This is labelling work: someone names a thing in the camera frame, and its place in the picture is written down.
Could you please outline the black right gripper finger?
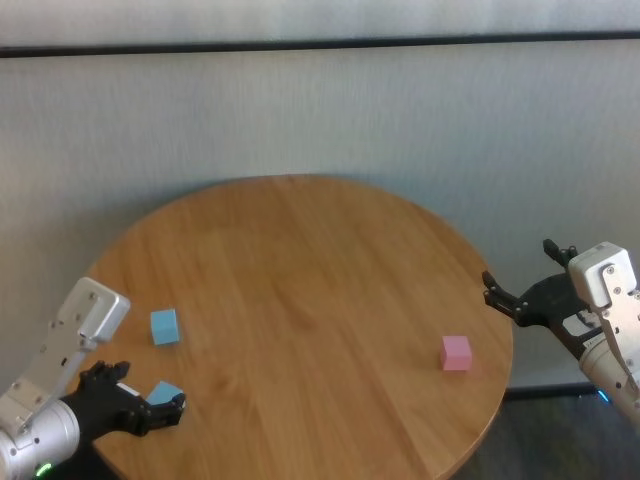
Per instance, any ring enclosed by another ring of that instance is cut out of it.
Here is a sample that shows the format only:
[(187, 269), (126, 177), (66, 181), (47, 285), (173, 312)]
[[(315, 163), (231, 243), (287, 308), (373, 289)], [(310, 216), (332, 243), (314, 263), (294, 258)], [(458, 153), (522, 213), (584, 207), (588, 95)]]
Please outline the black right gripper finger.
[(509, 317), (517, 326), (520, 326), (522, 314), (520, 298), (504, 290), (489, 271), (484, 271), (481, 274), (481, 279), (485, 287), (483, 293), (485, 304)]
[(560, 248), (553, 240), (544, 239), (542, 242), (544, 253), (563, 269), (567, 269), (569, 262), (578, 255), (578, 250), (571, 245), (567, 248)]

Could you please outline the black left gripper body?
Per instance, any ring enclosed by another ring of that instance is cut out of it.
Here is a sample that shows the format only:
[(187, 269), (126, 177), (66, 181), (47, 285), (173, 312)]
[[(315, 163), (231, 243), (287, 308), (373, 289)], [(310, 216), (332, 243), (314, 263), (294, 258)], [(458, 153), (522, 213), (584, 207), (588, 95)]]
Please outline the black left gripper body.
[(145, 401), (119, 384), (78, 386), (62, 402), (77, 420), (80, 443), (91, 443), (113, 432), (145, 435)]

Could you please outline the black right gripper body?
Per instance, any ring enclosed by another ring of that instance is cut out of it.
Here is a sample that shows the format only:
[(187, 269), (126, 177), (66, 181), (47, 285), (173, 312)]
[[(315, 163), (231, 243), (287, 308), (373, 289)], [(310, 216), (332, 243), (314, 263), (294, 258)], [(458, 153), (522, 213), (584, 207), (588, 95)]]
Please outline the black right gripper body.
[[(576, 293), (568, 273), (552, 275), (530, 287), (519, 299), (519, 326), (541, 326), (550, 330), (574, 358), (581, 358), (585, 343), (602, 333), (600, 326), (588, 326), (590, 307)], [(564, 321), (576, 316), (587, 328), (573, 334)]]

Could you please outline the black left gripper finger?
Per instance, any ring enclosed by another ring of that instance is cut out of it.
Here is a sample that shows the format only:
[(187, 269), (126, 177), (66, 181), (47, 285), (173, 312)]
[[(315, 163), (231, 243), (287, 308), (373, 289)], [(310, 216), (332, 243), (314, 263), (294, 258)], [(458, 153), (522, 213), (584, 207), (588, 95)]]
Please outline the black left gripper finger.
[(127, 361), (115, 364), (98, 361), (82, 373), (82, 389), (104, 390), (114, 387), (127, 376), (128, 371), (129, 363)]
[(138, 399), (128, 414), (127, 432), (134, 436), (146, 436), (150, 431), (176, 426), (180, 423), (185, 407), (184, 393), (157, 405)]

